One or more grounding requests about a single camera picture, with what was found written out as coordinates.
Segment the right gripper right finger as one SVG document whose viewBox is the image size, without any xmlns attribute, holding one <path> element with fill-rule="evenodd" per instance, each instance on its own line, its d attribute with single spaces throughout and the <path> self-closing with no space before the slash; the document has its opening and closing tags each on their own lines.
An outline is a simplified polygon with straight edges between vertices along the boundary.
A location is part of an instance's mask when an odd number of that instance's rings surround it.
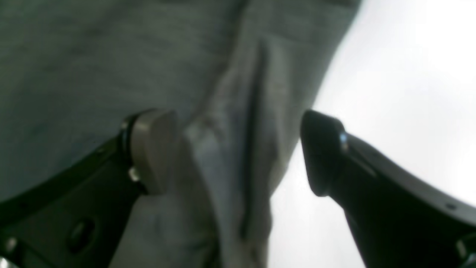
<svg viewBox="0 0 476 268">
<path fill-rule="evenodd" d="M 344 211 L 367 268 L 474 268 L 475 208 L 416 178 L 338 119 L 304 112 L 308 183 Z"/>
</svg>

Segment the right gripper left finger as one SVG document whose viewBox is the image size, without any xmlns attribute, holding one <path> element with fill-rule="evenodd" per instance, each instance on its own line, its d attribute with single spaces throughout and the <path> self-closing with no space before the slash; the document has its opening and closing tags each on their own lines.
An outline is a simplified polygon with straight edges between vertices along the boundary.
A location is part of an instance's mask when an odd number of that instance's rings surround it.
<svg viewBox="0 0 476 268">
<path fill-rule="evenodd" d="M 133 114 L 78 163 L 1 202 L 1 267 L 107 268 L 136 201 L 165 193 L 178 129 L 171 110 Z"/>
</svg>

